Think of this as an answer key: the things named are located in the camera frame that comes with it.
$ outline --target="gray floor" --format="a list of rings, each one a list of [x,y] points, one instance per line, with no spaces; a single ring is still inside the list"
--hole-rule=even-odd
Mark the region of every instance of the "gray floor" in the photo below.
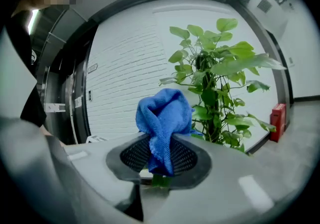
[[[290,115],[279,142],[267,141],[253,157],[294,191],[308,181],[319,157],[320,101],[297,102]]]

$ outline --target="red box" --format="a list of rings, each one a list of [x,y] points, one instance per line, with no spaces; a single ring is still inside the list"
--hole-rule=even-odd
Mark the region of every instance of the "red box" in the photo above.
[[[272,109],[271,124],[276,127],[276,132],[271,132],[270,140],[278,142],[285,132],[286,104],[279,103]]]

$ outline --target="wall sign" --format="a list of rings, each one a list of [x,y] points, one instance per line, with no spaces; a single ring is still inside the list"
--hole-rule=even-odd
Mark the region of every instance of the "wall sign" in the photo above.
[[[95,71],[98,68],[98,64],[94,64],[91,67],[88,68],[88,74]]]

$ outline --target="black shirt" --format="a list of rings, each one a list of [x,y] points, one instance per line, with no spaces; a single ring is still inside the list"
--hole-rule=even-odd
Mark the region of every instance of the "black shirt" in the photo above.
[[[16,52],[28,70],[35,76],[35,69],[32,66],[32,45],[26,26],[30,15],[30,11],[21,11],[13,16],[5,24],[5,27]],[[46,117],[37,88],[34,87],[24,105],[20,118],[41,127],[45,123]]]

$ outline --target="white wall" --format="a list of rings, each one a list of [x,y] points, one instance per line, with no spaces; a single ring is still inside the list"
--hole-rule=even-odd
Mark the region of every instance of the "white wall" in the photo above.
[[[289,65],[293,96],[320,95],[320,34],[317,23],[302,0],[287,0],[282,7],[288,21],[283,34],[276,39]],[[290,65],[289,58],[292,58],[293,65]]]
[[[229,5],[209,0],[159,0],[132,7],[101,23],[95,34],[88,67],[98,64],[86,80],[87,114],[91,133],[117,138],[138,131],[135,123],[140,99],[156,94],[162,88],[159,79],[174,72],[168,58],[178,49],[181,39],[171,35],[170,26],[186,28],[188,24],[216,31],[218,18],[237,18],[238,27],[232,31],[230,45],[248,41],[259,54],[264,50],[249,25]],[[247,93],[246,88],[233,90],[246,111],[269,122],[271,109],[277,103],[277,92],[271,70],[261,69],[260,76],[246,72],[247,80],[260,80],[271,86],[268,92]],[[198,96],[179,85],[189,103],[197,103]],[[88,91],[92,92],[89,101]],[[252,138],[245,148],[254,146],[266,132],[252,127]]]

